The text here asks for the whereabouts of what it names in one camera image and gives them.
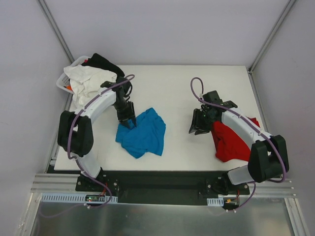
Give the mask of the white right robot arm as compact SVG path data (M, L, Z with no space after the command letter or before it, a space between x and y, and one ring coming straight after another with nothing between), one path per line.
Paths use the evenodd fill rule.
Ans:
M247 182L275 182L286 178L289 170L286 141L281 135L263 131L250 118L241 114L232 101L222 101L217 91L197 97L201 103L194 109L190 133L211 133L216 157L222 161L238 159L246 165L227 171L221 182L226 194L233 194L239 184Z

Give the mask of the blue t-shirt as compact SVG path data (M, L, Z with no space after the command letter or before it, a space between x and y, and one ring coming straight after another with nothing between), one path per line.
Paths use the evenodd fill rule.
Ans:
M136 117L136 125L130 128L118 126L115 141L131 156L138 159L150 152L161 156L164 148L166 124L154 108L149 108Z

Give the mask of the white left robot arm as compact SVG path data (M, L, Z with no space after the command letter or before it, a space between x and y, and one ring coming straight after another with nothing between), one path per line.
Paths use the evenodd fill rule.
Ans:
M57 143L70 160L75 160L81 174L89 177L87 186L99 191L104 186L102 171L92 152L94 145L93 123L110 106L117 112L119 123L130 129L136 126L134 104L130 101L131 82L104 82L97 94L77 110L63 111L60 116Z

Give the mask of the black robot base mount plate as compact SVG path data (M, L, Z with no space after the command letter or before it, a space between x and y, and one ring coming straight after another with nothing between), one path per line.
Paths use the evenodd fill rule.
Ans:
M204 206L219 195L248 196L225 171L102 171L96 178L119 203Z

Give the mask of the red t-shirt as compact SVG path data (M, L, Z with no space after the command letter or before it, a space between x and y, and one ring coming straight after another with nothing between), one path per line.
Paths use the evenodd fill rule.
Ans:
M250 148L228 126L216 121L213 123L211 133L218 160L221 162L228 162L233 159L249 161Z

